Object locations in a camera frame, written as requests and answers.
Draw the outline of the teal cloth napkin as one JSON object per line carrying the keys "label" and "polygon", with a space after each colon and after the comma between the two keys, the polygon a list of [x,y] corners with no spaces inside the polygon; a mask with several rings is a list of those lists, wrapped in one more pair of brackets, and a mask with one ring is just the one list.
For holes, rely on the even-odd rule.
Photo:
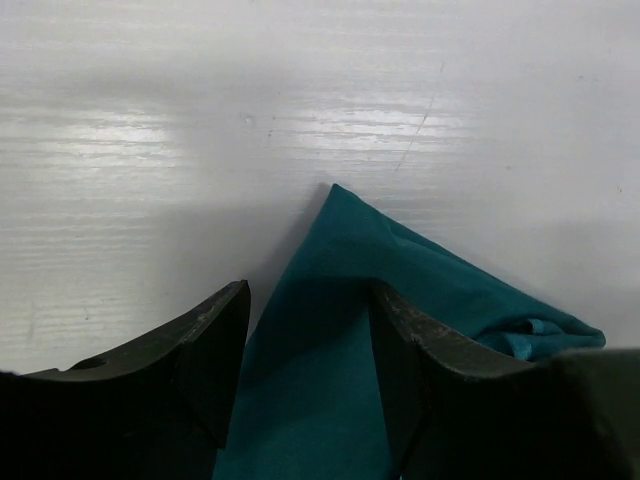
{"label": "teal cloth napkin", "polygon": [[370,279],[500,353],[538,361],[604,334],[333,186],[242,364],[217,479],[389,479],[371,347]]}

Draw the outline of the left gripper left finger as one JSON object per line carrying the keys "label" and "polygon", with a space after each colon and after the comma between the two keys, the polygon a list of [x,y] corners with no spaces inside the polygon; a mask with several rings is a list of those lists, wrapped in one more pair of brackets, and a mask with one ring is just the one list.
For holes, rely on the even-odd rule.
{"label": "left gripper left finger", "polygon": [[209,479],[227,442],[251,304],[235,281],[67,370],[1,376],[5,479]]}

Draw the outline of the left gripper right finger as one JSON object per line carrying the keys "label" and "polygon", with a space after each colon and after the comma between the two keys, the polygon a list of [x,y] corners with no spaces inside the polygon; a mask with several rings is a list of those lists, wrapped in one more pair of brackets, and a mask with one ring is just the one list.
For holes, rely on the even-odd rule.
{"label": "left gripper right finger", "polygon": [[635,479],[639,353],[498,353],[370,286],[372,350],[401,479]]}

